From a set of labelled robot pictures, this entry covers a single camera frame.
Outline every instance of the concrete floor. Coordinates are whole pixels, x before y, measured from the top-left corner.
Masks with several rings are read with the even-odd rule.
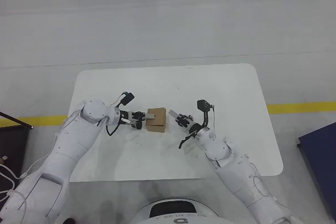
[[[82,70],[222,63],[252,64],[267,104],[336,101],[336,0],[0,0],[0,110],[12,116],[67,114]],[[271,193],[310,223],[334,223],[295,145],[336,112],[270,118],[284,163],[264,178]],[[31,132],[24,169],[57,130]],[[174,196],[255,223],[217,180],[73,183],[71,192],[66,214],[81,223],[128,223]]]

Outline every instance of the cardboard box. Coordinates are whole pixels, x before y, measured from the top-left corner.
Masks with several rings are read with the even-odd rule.
[[[146,121],[146,128],[149,132],[164,133],[166,129],[166,109],[154,108],[148,109],[148,114],[155,114],[156,118]]]

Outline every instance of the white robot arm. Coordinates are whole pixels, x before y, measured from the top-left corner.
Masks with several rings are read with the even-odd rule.
[[[121,103],[126,105],[133,98],[127,93]],[[71,173],[92,147],[104,125],[116,125],[117,129],[120,124],[130,124],[141,129],[143,120],[155,117],[153,114],[122,111],[118,106],[106,106],[101,101],[83,101],[64,121],[45,162],[16,188],[26,198],[23,223],[53,223],[57,219],[69,193]],[[12,194],[0,212],[2,223],[18,223],[24,209],[22,196]]]
[[[214,106],[205,100],[198,100],[198,109],[204,112],[202,125],[193,121],[191,116],[177,114],[170,110],[179,126],[189,135],[181,145],[193,137],[198,146],[205,150],[207,159],[213,165],[225,187],[239,198],[259,224],[303,223],[292,214],[283,211],[262,182],[256,167],[249,162],[248,156],[234,148],[231,142],[215,138],[208,125],[208,112]]]

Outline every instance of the yellow floor line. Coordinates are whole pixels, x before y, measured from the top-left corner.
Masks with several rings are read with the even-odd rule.
[[[306,102],[300,104],[268,104],[269,114],[295,114],[336,111],[336,102]],[[66,115],[60,116],[31,116],[19,118],[32,126],[53,126],[61,125]],[[0,128],[17,125],[8,119],[0,119]]]
[[[63,120],[67,118],[67,115],[60,115],[60,116],[30,116],[25,118],[18,118],[19,120],[30,124],[34,127],[37,126],[54,126],[54,125],[61,125]],[[15,122],[12,122],[11,120],[8,120],[6,118],[0,119],[0,128],[2,127],[8,127],[18,125]]]
[[[296,114],[336,111],[336,102],[305,102],[300,104],[268,104],[269,114]]]

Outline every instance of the white table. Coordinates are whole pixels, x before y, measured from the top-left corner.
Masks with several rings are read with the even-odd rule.
[[[262,175],[278,175],[283,169],[279,148],[260,88],[249,64],[217,64],[102,69],[77,76],[69,114],[82,100],[113,103],[123,92],[135,99],[122,110],[147,111],[165,107],[203,121],[197,100],[215,105],[216,136],[227,137],[247,153]],[[209,113],[210,128],[213,114]],[[193,140],[178,149],[186,136],[167,114],[166,133],[119,127],[109,137],[103,129],[93,147],[83,156],[71,181],[153,180],[216,178],[215,172]]]

